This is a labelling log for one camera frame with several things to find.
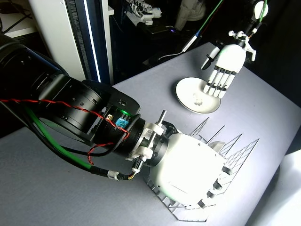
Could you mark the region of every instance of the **dish rack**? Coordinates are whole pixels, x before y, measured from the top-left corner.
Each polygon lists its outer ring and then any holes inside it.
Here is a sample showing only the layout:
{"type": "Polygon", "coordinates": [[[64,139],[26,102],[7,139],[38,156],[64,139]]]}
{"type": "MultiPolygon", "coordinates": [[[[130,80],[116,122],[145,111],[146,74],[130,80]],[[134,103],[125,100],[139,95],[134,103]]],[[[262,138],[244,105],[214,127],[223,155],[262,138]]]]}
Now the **dish rack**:
{"type": "Polygon", "coordinates": [[[225,167],[222,170],[220,178],[216,181],[215,189],[211,189],[207,193],[207,197],[202,199],[198,204],[186,206],[182,205],[179,202],[175,202],[165,196],[162,192],[160,192],[150,180],[150,178],[146,178],[147,185],[151,188],[151,190],[156,194],[156,196],[163,202],[163,204],[168,208],[168,210],[180,221],[189,221],[189,222],[206,222],[209,214],[213,212],[216,204],[222,198],[223,194],[227,191],[231,182],[238,174],[240,168],[255,148],[259,139],[254,140],[243,148],[235,151],[233,146],[240,139],[242,134],[239,134],[229,142],[220,142],[214,141],[217,135],[222,131],[224,126],[216,132],[216,134],[206,141],[201,135],[200,132],[202,128],[205,126],[209,118],[203,121],[192,133],[190,136],[204,142],[209,145],[212,149],[214,149],[220,156],[222,156],[225,161],[225,167]]]}

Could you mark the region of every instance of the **white plate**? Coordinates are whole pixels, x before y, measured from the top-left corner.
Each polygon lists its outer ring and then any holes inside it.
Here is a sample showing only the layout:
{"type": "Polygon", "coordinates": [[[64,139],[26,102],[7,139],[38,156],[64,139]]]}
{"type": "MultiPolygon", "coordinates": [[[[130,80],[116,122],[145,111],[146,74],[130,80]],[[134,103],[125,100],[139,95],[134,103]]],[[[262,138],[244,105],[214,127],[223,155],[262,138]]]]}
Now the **white plate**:
{"type": "Polygon", "coordinates": [[[216,111],[221,99],[203,93],[206,83],[199,78],[185,78],[179,81],[175,91],[181,104],[195,113],[216,111]]]}

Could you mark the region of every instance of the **table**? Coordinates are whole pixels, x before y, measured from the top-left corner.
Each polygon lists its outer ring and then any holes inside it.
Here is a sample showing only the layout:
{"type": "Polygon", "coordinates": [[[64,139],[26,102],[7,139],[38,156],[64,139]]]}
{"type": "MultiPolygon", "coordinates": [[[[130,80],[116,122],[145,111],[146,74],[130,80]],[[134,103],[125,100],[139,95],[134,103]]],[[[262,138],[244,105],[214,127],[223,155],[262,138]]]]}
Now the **table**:
{"type": "MultiPolygon", "coordinates": [[[[146,121],[155,122],[166,109],[165,120],[183,133],[190,133],[209,116],[202,133],[206,139],[223,125],[226,132],[220,140],[243,133],[237,148],[260,138],[206,223],[177,221],[145,184],[147,169],[130,182],[90,175],[52,154],[23,128],[0,140],[0,225],[244,225],[301,125],[301,108],[243,68],[216,112],[195,114],[185,109],[174,86],[185,77],[206,79],[213,65],[206,71],[200,66],[212,48],[207,43],[115,85],[138,101],[146,121]]],[[[62,145],[88,149],[52,133],[62,145]]],[[[115,154],[94,162],[124,173],[131,167],[115,154]]]]}

